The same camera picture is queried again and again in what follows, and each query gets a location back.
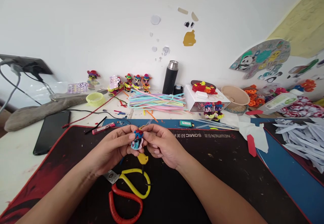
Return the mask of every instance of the red hat on figure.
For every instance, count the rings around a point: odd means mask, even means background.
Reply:
[[[92,75],[92,76],[100,77],[100,75],[99,75],[99,74],[97,73],[97,71],[95,71],[95,70],[87,71],[87,73],[88,73],[89,75]]]

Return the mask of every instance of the tape roll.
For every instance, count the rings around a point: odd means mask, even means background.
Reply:
[[[86,100],[88,104],[93,107],[100,107],[106,102],[106,99],[104,98],[103,94],[100,92],[94,92],[89,94],[86,97]]]

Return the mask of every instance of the beige bowl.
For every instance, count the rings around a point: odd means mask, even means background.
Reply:
[[[247,105],[250,102],[249,95],[238,87],[224,86],[222,87],[222,93],[231,101],[227,108],[235,108],[239,105]]]

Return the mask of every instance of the person's left hand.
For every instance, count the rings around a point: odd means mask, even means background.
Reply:
[[[84,158],[84,161],[90,167],[90,171],[96,177],[107,173],[114,168],[121,159],[127,154],[138,156],[144,153],[144,149],[134,150],[130,144],[135,139],[134,131],[138,127],[135,125],[127,125],[117,128],[107,134],[99,144]]]

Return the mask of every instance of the smartphone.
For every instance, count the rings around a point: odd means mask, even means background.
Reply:
[[[58,138],[66,129],[62,126],[70,121],[70,111],[56,113],[45,118],[40,130],[33,154],[36,156],[47,154]]]

